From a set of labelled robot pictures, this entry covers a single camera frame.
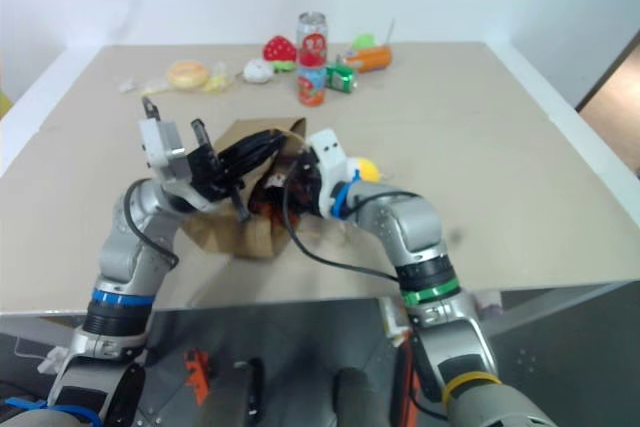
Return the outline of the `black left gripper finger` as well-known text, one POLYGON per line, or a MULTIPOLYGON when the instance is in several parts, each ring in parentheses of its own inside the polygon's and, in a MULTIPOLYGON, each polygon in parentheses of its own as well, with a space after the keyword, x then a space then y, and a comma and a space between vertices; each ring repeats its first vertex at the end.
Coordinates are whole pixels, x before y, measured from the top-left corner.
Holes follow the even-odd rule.
POLYGON ((242 177, 257 169, 279 150, 279 144, 258 144, 234 149, 227 155, 227 173, 232 177, 242 177))
POLYGON ((219 154, 224 163, 264 162, 286 142, 287 136, 276 129, 267 129, 243 137, 219 154))

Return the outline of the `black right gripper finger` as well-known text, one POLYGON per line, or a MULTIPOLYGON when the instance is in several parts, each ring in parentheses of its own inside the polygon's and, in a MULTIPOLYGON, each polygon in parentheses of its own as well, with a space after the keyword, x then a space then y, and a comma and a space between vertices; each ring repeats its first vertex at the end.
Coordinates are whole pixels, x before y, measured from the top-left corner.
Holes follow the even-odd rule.
MULTIPOLYGON (((300 219, 300 204, 295 196, 289 196, 287 200, 287 209, 291 220, 300 219)), ((257 199, 257 213, 270 220, 283 220, 283 197, 276 195, 275 197, 260 197, 257 199)))
POLYGON ((272 168, 264 177, 263 188, 266 192, 292 189, 296 166, 287 165, 272 168))

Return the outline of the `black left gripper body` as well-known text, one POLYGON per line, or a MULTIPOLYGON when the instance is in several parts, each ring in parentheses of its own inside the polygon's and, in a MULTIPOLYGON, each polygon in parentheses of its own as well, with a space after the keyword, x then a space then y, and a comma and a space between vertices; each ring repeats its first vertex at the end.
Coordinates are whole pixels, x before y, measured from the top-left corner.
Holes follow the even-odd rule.
POLYGON ((244 188, 243 173, 232 171, 233 164, 240 162, 248 153, 248 141, 239 140, 218 154, 201 119, 191 122, 197 148, 187 155, 191 169, 191 186, 209 202, 230 198, 241 203, 240 191, 244 188))

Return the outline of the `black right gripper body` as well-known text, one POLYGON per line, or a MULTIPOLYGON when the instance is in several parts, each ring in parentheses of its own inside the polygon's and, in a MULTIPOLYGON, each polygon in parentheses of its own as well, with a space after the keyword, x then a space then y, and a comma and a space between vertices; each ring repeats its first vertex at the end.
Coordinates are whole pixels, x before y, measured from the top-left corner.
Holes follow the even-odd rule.
POLYGON ((287 213, 290 220, 303 214, 320 217, 319 194, 322 178, 318 158, 312 149, 303 150, 294 160, 287 176, 287 213))

